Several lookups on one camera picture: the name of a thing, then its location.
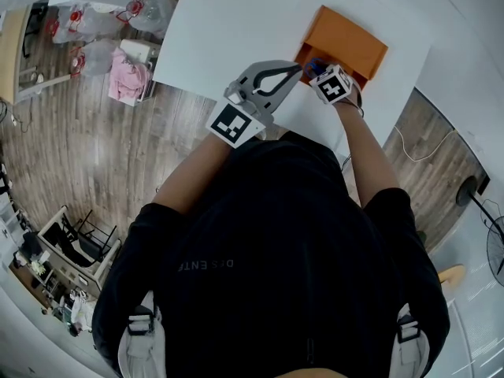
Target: orange box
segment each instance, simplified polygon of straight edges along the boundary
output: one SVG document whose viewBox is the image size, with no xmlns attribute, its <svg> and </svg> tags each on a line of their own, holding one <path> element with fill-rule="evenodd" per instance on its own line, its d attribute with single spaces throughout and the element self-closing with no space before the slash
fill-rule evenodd
<svg viewBox="0 0 504 378">
<path fill-rule="evenodd" d="M 326 6 L 318 11 L 295 61 L 303 67 L 312 58 L 338 62 L 364 88 L 375 76 L 388 47 Z M 303 74 L 301 81 L 308 84 Z"/>
</svg>

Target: pink towel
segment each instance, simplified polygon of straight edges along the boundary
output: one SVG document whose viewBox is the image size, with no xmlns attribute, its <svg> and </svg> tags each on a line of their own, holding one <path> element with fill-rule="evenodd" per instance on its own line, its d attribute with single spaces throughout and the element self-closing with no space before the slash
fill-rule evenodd
<svg viewBox="0 0 504 378">
<path fill-rule="evenodd" d="M 110 71 L 111 97 L 118 101 L 124 97 L 139 98 L 151 79 L 152 72 L 145 65 L 141 63 L 134 65 L 122 49 L 115 49 Z"/>
</svg>

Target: white wall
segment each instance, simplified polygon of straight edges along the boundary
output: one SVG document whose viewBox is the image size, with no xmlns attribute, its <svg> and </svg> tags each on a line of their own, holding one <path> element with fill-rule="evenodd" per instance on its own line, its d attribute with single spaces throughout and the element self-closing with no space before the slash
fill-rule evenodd
<svg viewBox="0 0 504 378">
<path fill-rule="evenodd" d="M 498 202 L 504 210 L 504 191 L 496 184 L 491 183 L 484 197 Z M 496 206 L 491 203 L 487 202 L 485 208 L 492 215 L 498 215 Z M 466 359 L 444 358 L 440 360 L 444 365 L 438 368 L 450 371 L 447 376 L 457 372 L 454 376 L 462 377 L 467 369 L 473 368 L 475 378 L 486 378 L 504 366 L 504 287 L 495 281 L 488 266 L 487 234 L 488 230 L 480 219 L 480 209 L 472 203 L 455 231 L 432 254 L 438 270 L 463 264 L 467 271 L 464 281 L 455 291 L 455 302 L 465 327 L 473 363 L 457 372 L 467 365 Z M 448 343 L 445 350 L 452 354 L 449 346 Z M 504 376 L 504 371 L 497 376 Z"/>
<path fill-rule="evenodd" d="M 42 315 L 40 304 L 11 272 L 2 281 L 1 285 L 0 365 L 7 365 L 11 368 L 19 365 L 22 367 L 21 372 L 27 372 L 28 366 L 30 366 L 42 377 L 57 376 L 56 373 L 44 375 L 28 364 L 31 358 L 25 357 L 24 346 L 27 345 L 28 348 L 30 346 L 24 342 L 24 337 L 35 335 L 39 343 L 43 343 L 45 350 L 43 357 L 52 361 L 53 367 L 51 368 L 56 368 L 56 371 L 65 371 L 65 365 L 68 364 L 75 365 L 75 368 L 83 371 L 83 376 L 115 377 L 113 371 L 94 349 L 90 333 L 83 332 L 78 337 L 73 338 L 67 332 L 65 325 L 55 317 Z M 2 340 L 2 338 L 5 338 L 3 332 L 5 332 L 8 339 Z M 16 335 L 15 332 L 23 337 L 16 342 L 12 342 L 11 338 Z"/>
<path fill-rule="evenodd" d="M 504 0 L 379 0 L 433 45 L 417 87 L 504 182 Z"/>
</svg>

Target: desk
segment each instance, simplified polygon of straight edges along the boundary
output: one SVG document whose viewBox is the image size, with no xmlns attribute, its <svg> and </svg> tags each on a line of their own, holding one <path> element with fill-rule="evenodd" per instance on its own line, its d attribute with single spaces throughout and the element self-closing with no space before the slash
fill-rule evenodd
<svg viewBox="0 0 504 378">
<path fill-rule="evenodd" d="M 20 71 L 20 61 L 23 57 L 23 40 L 32 6 L 9 11 L 0 33 L 0 98 L 15 105 L 31 94 L 45 87 L 70 80 L 70 74 L 57 77 L 32 87 L 20 89 L 19 78 L 37 70 L 36 67 Z"/>
<path fill-rule="evenodd" d="M 154 80 L 218 100 L 251 63 L 293 60 L 322 5 L 389 47 L 363 91 L 365 119 L 383 145 L 417 82 L 431 40 L 421 24 L 378 0 L 180 0 Z M 298 83 L 274 117 L 280 126 L 341 155 L 349 153 L 334 109 L 304 84 Z"/>
</svg>

